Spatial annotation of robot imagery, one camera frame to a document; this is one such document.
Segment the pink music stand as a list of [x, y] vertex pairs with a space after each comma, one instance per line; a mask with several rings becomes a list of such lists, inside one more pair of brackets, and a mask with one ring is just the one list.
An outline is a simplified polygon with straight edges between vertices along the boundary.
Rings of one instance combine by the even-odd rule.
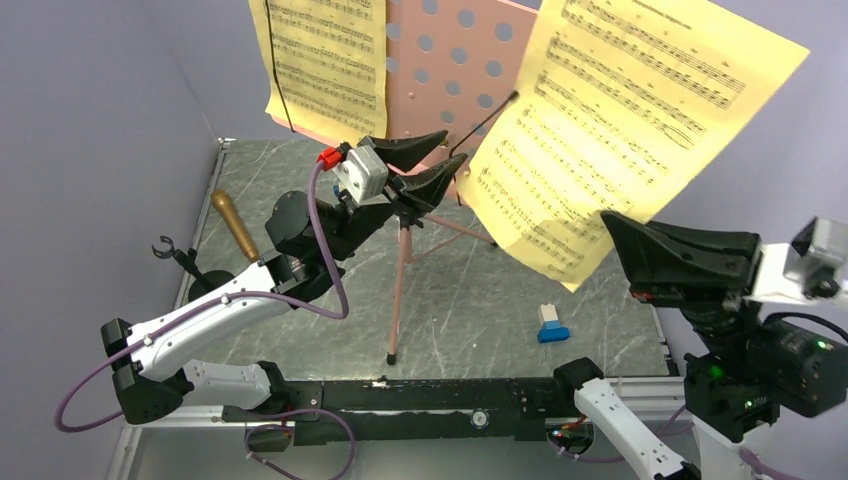
[[[325, 138], [325, 137], [323, 137], [323, 136], [321, 136], [321, 135], [319, 135], [315, 132], [311, 132], [311, 131], [304, 129], [300, 126], [295, 126], [294, 124], [291, 123], [291, 120], [288, 117], [286, 117], [284, 119], [278, 118], [276, 120], [276, 122], [280, 125], [287, 125], [290, 128], [290, 130], [294, 133], [299, 133], [299, 134], [305, 135], [307, 137], [313, 138], [313, 139], [315, 139], [315, 140], [317, 140], [321, 143], [327, 144], [327, 145], [329, 145], [330, 147], [333, 147], [333, 148], [339, 147], [338, 142], [336, 140], [333, 140], [329, 137]], [[433, 167], [433, 166], [441, 163], [442, 161], [444, 161], [444, 160], [446, 160], [446, 159], [448, 159], [452, 156], [458, 155], [455, 152], [455, 150], [456, 150], [457, 147], [460, 146], [461, 143], [462, 143], [461, 141], [457, 141], [457, 143], [453, 144], [452, 147], [448, 147], [447, 146], [448, 138], [446, 138], [439, 147], [437, 147], [435, 150], [433, 150], [421, 163], [419, 163], [416, 167], [414, 167], [412, 170], [410, 170], [408, 172], [401, 172], [401, 171], [395, 169], [394, 167], [391, 167], [391, 166], [386, 164], [387, 167], [388, 167], [388, 170], [389, 170], [388, 178], [393, 178], [395, 175], [413, 175], [413, 174], [416, 174], [420, 171], [423, 171], [423, 170], [426, 170], [430, 167]], [[461, 168], [457, 172], [456, 176], [463, 172]], [[450, 184], [444, 199], [450, 198], [452, 196], [456, 197], [458, 195], [456, 192], [451, 193], [449, 191], [449, 189], [452, 187], [452, 183]], [[428, 214], [424, 214], [422, 221], [424, 222], [425, 220], [431, 221], [433, 223], [444, 226], [444, 227], [454, 231], [455, 235], [451, 238], [451, 240], [456, 240], [460, 236], [465, 235], [465, 236], [472, 237], [472, 238], [475, 238], [477, 240], [480, 240], [480, 241], [488, 244], [489, 246], [491, 246], [493, 248], [496, 248], [498, 246], [497, 242], [494, 239], [492, 239], [491, 237], [484, 235], [482, 233], [479, 233], [477, 231], [474, 231], [470, 228], [464, 227], [460, 224], [445, 220], [441, 217], [437, 217], [437, 216], [433, 215], [432, 212], [430, 212]], [[413, 255], [413, 241], [412, 241], [412, 229], [413, 228], [414, 228], [414, 226], [402, 227], [400, 224], [398, 226], [397, 240], [398, 240], [398, 243], [399, 243], [399, 247], [398, 247], [398, 260], [397, 260], [397, 266], [396, 266], [396, 272], [395, 272], [395, 284], [394, 284], [394, 293], [393, 293], [392, 327], [391, 327], [391, 333], [389, 335], [389, 348], [388, 348], [388, 352], [387, 352], [387, 355], [386, 355], [386, 363], [389, 366], [395, 365], [396, 361], [397, 361], [398, 336], [399, 336], [400, 315], [401, 315], [401, 301], [402, 301], [402, 290], [403, 290], [403, 280], [404, 280], [404, 275], [405, 275], [405, 269], [406, 269], [406, 266], [408, 264], [410, 264], [410, 263], [412, 263], [416, 260], [422, 259], [424, 257], [423, 255], [419, 255], [419, 256]], [[435, 251], [443, 248], [444, 246], [450, 244], [451, 240], [446, 240], [446, 241], [436, 245], [435, 247], [429, 249], [427, 252], [428, 253], [435, 252]]]

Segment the yellow sheet music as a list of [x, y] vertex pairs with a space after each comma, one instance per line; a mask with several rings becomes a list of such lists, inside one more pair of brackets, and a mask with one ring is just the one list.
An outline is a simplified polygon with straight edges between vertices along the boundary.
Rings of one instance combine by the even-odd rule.
[[545, 1], [459, 195], [503, 251], [576, 290], [613, 245], [601, 213], [650, 220], [807, 56], [709, 1]]
[[252, 1], [269, 81], [265, 112], [326, 143], [388, 130], [384, 1]]

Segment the gold microphone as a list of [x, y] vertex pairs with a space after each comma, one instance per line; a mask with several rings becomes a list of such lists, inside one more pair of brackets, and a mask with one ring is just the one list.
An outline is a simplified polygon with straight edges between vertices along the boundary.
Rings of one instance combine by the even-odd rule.
[[210, 195], [210, 204], [221, 216], [244, 257], [251, 263], [261, 259], [260, 251], [246, 228], [232, 197], [222, 189]]

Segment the black microphone stand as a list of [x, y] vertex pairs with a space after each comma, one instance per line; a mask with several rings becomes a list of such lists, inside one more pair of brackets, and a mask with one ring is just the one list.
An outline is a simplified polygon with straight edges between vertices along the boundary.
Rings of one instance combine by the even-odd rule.
[[203, 273], [196, 264], [197, 251], [189, 248], [186, 252], [176, 249], [173, 240], [168, 236], [160, 236], [159, 241], [166, 245], [164, 250], [151, 246], [153, 255], [159, 259], [173, 259], [191, 278], [188, 286], [187, 299], [192, 302], [213, 290], [232, 281], [235, 276], [225, 270], [209, 270]]

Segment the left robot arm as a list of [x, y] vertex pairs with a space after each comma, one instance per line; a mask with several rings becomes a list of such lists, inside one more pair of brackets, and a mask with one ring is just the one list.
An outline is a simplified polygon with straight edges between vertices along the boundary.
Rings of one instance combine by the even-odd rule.
[[341, 289], [342, 262], [386, 222], [414, 222], [432, 212], [467, 159], [459, 153], [421, 167], [446, 136], [365, 137], [324, 150], [313, 172], [337, 176], [336, 202], [320, 200], [314, 187], [281, 195], [266, 224], [272, 256], [252, 260], [241, 274], [205, 287], [169, 314], [105, 324], [101, 337], [124, 419], [143, 425], [183, 406], [234, 407], [264, 420], [291, 410], [276, 364], [214, 364], [198, 360], [198, 351], [256, 321], [314, 309], [324, 293]]

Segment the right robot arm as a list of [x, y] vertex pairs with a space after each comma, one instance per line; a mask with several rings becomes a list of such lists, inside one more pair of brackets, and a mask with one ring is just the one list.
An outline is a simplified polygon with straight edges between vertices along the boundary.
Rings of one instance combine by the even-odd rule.
[[800, 326], [805, 307], [847, 305], [847, 227], [812, 219], [790, 242], [684, 228], [604, 211], [631, 295], [678, 310], [706, 346], [687, 355], [684, 408], [700, 460], [668, 448], [625, 406], [590, 359], [554, 371], [564, 415], [598, 427], [642, 479], [775, 479], [759, 452], [782, 409], [813, 418], [846, 401], [847, 334]]

